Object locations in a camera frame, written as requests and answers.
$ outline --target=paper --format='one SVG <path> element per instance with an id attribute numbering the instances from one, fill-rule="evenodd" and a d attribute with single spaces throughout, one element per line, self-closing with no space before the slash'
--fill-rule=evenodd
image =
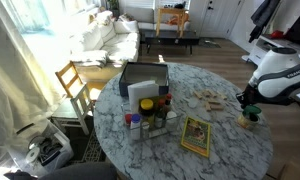
<path id="1" fill-rule="evenodd" d="M 128 86 L 130 109 L 132 114 L 138 113 L 139 100 L 159 96 L 159 85 L 155 81 L 143 81 Z"/>

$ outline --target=yellow book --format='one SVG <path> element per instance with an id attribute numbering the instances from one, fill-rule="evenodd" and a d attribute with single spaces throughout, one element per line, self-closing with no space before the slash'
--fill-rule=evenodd
<path id="1" fill-rule="evenodd" d="M 181 145 L 209 157 L 210 124 L 187 117 L 183 127 Z"/>

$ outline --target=bottle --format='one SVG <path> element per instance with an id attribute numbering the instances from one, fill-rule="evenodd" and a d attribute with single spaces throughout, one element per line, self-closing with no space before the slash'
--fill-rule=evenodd
<path id="1" fill-rule="evenodd" d="M 177 114 L 173 111 L 167 113 L 166 129 L 171 132 L 177 129 Z"/>
<path id="2" fill-rule="evenodd" d="M 143 139 L 149 138 L 149 123 L 148 122 L 142 123 L 142 138 Z"/>
<path id="3" fill-rule="evenodd" d="M 139 114 L 133 114 L 131 116 L 130 136 L 133 140 L 140 139 L 140 122 L 141 116 Z"/>
<path id="4" fill-rule="evenodd" d="M 130 124 L 131 124 L 131 117 L 132 117 L 132 114 L 126 114 L 124 115 L 124 119 L 125 119 L 125 124 L 130 127 Z"/>
<path id="5" fill-rule="evenodd" d="M 164 113 L 165 113 L 165 115 L 167 115 L 167 113 L 169 111 L 171 111 L 171 99 L 172 99 L 172 95 L 170 93 L 168 93 L 166 95 L 166 101 L 165 101 L 165 104 L 164 104 Z"/>
<path id="6" fill-rule="evenodd" d="M 162 123 L 165 119 L 165 112 L 164 112 L 164 99 L 160 99 L 159 103 L 158 103 L 158 109 L 154 115 L 154 126 L 156 128 L 161 128 L 162 127 Z"/>
<path id="7" fill-rule="evenodd" d="M 143 99 L 140 103 L 139 113 L 142 116 L 142 122 L 148 122 L 149 128 L 154 127 L 154 108 L 151 99 Z"/>

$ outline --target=floor mat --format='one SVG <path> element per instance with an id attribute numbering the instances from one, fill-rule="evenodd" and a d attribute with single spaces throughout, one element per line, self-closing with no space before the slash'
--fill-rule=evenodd
<path id="1" fill-rule="evenodd" d="M 201 37 L 199 40 L 199 46 L 205 48 L 221 48 L 221 46 L 214 42 L 213 38 Z"/>
<path id="2" fill-rule="evenodd" d="M 85 135 L 81 128 L 66 127 L 67 132 L 65 134 L 70 139 L 74 153 L 66 166 L 84 162 L 105 161 L 106 155 L 98 142 L 93 117 L 87 116 L 85 121 L 89 129 L 89 135 Z"/>

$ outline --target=round table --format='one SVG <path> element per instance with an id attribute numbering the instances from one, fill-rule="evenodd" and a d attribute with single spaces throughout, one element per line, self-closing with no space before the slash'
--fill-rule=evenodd
<path id="1" fill-rule="evenodd" d="M 235 98 L 241 90 L 207 70 L 185 64 L 166 63 L 173 107 L 179 114 L 180 132 L 131 143 L 123 124 L 121 105 L 128 103 L 119 93 L 121 74 L 103 88 L 94 111 L 100 145 L 110 161 L 129 179 L 262 179 L 272 159 L 270 129 L 262 114 L 253 130 L 236 120 L 242 109 Z M 225 94 L 223 111 L 207 112 L 193 91 L 210 89 Z M 197 102 L 195 108 L 188 102 Z M 186 116 L 211 124 L 210 156 L 203 157 L 180 146 Z"/>

